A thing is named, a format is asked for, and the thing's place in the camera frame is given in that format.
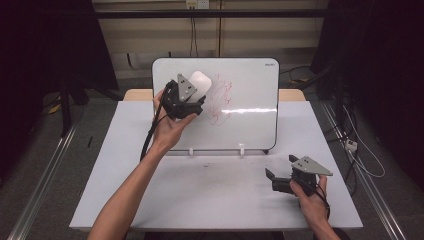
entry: black backdrop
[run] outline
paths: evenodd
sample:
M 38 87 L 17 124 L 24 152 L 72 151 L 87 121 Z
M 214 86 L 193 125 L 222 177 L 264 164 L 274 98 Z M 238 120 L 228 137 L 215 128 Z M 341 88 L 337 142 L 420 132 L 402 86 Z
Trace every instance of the black backdrop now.
M 118 88 L 97 18 L 49 14 L 56 10 L 94 12 L 90 0 L 0 2 L 2 177 L 21 154 L 43 96 L 59 91 L 61 79 L 73 90 L 86 87 L 76 79 Z
M 320 71 L 334 56 L 343 53 L 345 85 L 382 144 L 424 190 L 422 3 L 368 0 L 363 6 L 353 4 L 346 0 L 330 3 L 332 8 L 356 7 L 358 11 L 343 22 L 326 19 L 312 69 Z M 355 24 L 359 27 L 352 31 Z M 350 43 L 348 49 L 340 48 L 343 41 Z M 335 79 L 323 81 L 334 87 Z M 323 91 L 328 93 L 334 88 Z

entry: finger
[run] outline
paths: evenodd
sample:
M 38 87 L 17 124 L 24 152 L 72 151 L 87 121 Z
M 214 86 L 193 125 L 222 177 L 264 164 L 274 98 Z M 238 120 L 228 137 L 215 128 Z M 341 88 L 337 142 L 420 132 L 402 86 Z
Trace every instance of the finger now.
M 324 195 L 327 195 L 327 177 L 325 175 L 319 175 L 319 182 L 318 185 L 322 188 L 322 191 Z
M 294 194 L 299 198 L 299 200 L 302 201 L 302 199 L 307 199 L 308 196 L 306 196 L 305 192 L 303 191 L 302 187 L 294 180 L 290 181 L 290 187 L 293 190 Z

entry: white table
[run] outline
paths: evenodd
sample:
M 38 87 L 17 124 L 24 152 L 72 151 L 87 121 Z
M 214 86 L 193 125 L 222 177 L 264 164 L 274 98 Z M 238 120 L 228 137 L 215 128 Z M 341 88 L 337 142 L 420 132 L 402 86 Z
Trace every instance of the white table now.
M 89 230 L 103 205 L 137 165 L 152 119 L 142 112 L 152 112 L 151 102 L 119 103 L 71 228 Z M 145 231 L 307 228 L 297 198 L 272 191 L 265 176 L 267 167 L 276 176 L 289 178 L 289 154 L 307 155 L 333 172 L 327 187 L 333 227 L 363 226 L 306 101 L 279 103 L 277 144 L 268 155 L 165 156 L 131 226 Z

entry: metal rail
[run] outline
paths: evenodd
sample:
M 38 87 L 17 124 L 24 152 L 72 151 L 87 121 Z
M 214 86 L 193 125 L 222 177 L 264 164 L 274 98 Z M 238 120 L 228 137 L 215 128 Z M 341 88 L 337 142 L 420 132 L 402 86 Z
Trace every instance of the metal rail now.
M 68 149 L 72 138 L 74 136 L 76 127 L 78 123 L 81 121 L 83 112 L 85 107 L 79 107 L 79 111 L 76 113 L 75 121 L 71 126 L 68 133 L 60 138 L 59 143 L 56 147 L 53 156 L 51 157 L 49 164 L 44 170 L 43 176 L 38 182 L 37 187 L 33 191 L 31 198 L 26 204 L 24 210 L 19 216 L 15 226 L 10 233 L 8 240 L 24 240 L 26 239 L 28 232 L 31 228 L 32 223 L 34 222 L 37 213 L 43 203 L 43 200 L 49 190 L 49 187 L 53 181 L 55 173 L 60 166 L 60 163 L 65 156 L 66 150 Z
M 335 116 L 334 110 L 329 104 L 325 104 L 325 103 L 322 103 L 322 108 L 324 109 L 324 112 L 331 126 L 334 128 L 337 137 L 341 138 L 342 133 L 340 129 L 337 127 L 336 120 L 334 119 L 334 116 Z M 340 143 L 341 143 L 341 147 L 344 149 L 344 144 L 342 140 L 340 140 Z M 347 153 L 349 156 L 349 161 L 352 163 L 352 161 L 354 161 L 353 160 L 354 156 L 350 152 L 347 152 Z M 363 164 L 359 156 L 357 157 L 356 160 L 359 163 Z M 384 197 L 381 195 L 380 191 L 378 190 L 372 178 L 368 174 L 364 173 L 361 170 L 361 168 L 358 167 L 358 165 L 355 165 L 354 171 L 357 172 L 357 176 L 359 180 L 361 181 L 362 185 L 364 186 L 365 192 L 367 193 L 372 205 L 374 206 L 378 216 L 380 217 L 381 222 L 386 228 L 386 231 L 389 234 L 390 239 L 393 239 L 393 240 L 406 239 L 406 236 L 403 233 L 402 228 L 400 227 L 398 221 L 396 220 L 395 215 L 393 214 L 389 205 L 386 203 L 386 200 L 384 200 Z

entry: hand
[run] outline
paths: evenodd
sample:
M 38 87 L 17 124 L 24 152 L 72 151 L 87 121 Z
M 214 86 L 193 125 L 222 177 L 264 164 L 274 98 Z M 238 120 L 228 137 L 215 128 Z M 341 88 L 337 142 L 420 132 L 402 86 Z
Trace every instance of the hand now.
M 317 191 L 322 196 L 326 196 L 327 177 L 320 175 L 318 185 L 321 188 L 317 188 Z M 319 198 L 316 194 L 313 194 L 310 197 L 306 196 L 302 187 L 294 180 L 290 182 L 290 187 L 294 194 L 296 194 L 299 198 L 302 213 L 312 229 L 319 225 L 328 224 L 327 208 L 321 198 Z
M 160 91 L 154 98 L 153 104 L 157 110 L 159 107 L 160 99 L 162 98 L 163 90 Z M 184 119 L 177 121 L 176 119 L 170 119 L 166 116 L 165 109 L 161 109 L 159 113 L 159 122 L 156 127 L 153 145 L 160 147 L 163 151 L 167 152 L 173 148 L 181 138 L 181 134 L 184 128 L 196 118 L 196 114 L 190 114 Z

